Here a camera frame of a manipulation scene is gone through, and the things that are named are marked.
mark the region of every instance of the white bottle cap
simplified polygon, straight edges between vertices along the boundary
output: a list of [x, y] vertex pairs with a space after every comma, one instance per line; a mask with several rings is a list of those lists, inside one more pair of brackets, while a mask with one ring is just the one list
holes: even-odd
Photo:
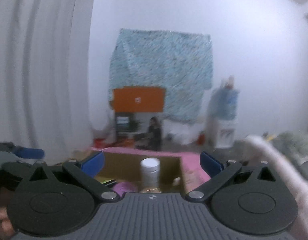
[[156, 158], [147, 158], [141, 161], [143, 172], [153, 172], [159, 170], [160, 162]]

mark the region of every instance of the white container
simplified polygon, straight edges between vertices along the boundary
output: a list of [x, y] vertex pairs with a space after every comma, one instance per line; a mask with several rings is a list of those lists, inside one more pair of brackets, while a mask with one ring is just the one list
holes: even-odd
[[160, 162], [156, 158], [147, 158], [141, 161], [143, 188], [158, 188]]
[[210, 133], [212, 146], [215, 149], [232, 147], [234, 144], [236, 126], [236, 120], [222, 120], [214, 118]]

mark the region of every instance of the white bottle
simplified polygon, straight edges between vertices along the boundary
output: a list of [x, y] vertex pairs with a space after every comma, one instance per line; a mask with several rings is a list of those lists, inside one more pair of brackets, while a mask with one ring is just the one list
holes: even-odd
[[143, 188], [159, 187], [160, 162], [156, 158], [147, 158], [141, 161]]

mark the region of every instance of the purple object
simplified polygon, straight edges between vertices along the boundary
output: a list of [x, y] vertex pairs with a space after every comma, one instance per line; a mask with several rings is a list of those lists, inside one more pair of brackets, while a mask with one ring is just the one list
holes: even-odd
[[117, 183], [113, 187], [113, 191], [115, 191], [121, 197], [123, 196], [125, 192], [138, 192], [136, 185], [131, 182], [127, 182], [127, 181]]

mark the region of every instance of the silver screw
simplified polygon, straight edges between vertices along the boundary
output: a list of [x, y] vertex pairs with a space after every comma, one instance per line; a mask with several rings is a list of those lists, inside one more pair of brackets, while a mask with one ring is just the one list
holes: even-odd
[[196, 198], [196, 199], [200, 199], [200, 198], [204, 197], [204, 193], [200, 192], [200, 191], [191, 191], [188, 195], [191, 198]]
[[117, 197], [117, 194], [113, 191], [106, 191], [106, 192], [103, 192], [102, 195], [101, 195], [102, 198], [104, 199], [114, 199]]

